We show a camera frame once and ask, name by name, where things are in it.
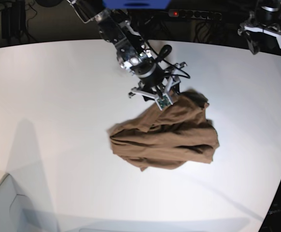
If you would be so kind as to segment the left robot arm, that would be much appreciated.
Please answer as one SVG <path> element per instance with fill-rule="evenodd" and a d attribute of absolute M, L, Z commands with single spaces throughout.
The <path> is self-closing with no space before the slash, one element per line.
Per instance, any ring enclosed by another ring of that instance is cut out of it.
<path fill-rule="evenodd" d="M 258 0 L 249 17 L 240 23 L 238 35 L 256 55 L 261 45 L 281 49 L 281 0 Z"/>

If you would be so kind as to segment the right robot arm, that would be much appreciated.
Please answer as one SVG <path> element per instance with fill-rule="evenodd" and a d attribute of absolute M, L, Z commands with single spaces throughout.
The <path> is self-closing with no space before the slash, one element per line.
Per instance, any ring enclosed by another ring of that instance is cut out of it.
<path fill-rule="evenodd" d="M 160 67 L 172 52 L 170 45 L 156 52 L 128 14 L 109 9 L 100 0 L 70 0 L 69 5 L 83 23 L 97 23 L 101 38 L 114 45 L 120 67 L 139 78 L 138 86 L 128 94 L 130 98 L 140 95 L 145 101 L 153 100 L 160 110 L 174 104 L 180 78 L 189 79 L 190 75 L 182 70 L 185 62 Z"/>

